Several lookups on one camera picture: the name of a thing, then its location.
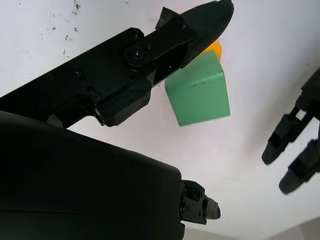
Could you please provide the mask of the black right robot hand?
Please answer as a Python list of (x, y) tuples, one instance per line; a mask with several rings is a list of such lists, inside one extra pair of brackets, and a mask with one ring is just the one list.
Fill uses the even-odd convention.
[(151, 90), (226, 29), (230, 0), (182, 14), (164, 8), (155, 31), (129, 28), (0, 99), (3, 240), (181, 240), (184, 222), (217, 220), (217, 202), (171, 165), (77, 134), (91, 116), (123, 123)]

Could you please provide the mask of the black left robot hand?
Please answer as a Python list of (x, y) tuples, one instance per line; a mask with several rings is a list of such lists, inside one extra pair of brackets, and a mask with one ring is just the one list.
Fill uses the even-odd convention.
[[(301, 95), (288, 114), (283, 115), (261, 156), (262, 161), (269, 165), (279, 157), (289, 143), (293, 143), (308, 123), (320, 119), (320, 70), (309, 78), (301, 88)], [(288, 195), (307, 183), (314, 174), (320, 172), (320, 139), (312, 139), (307, 147), (288, 166), (278, 187)]]

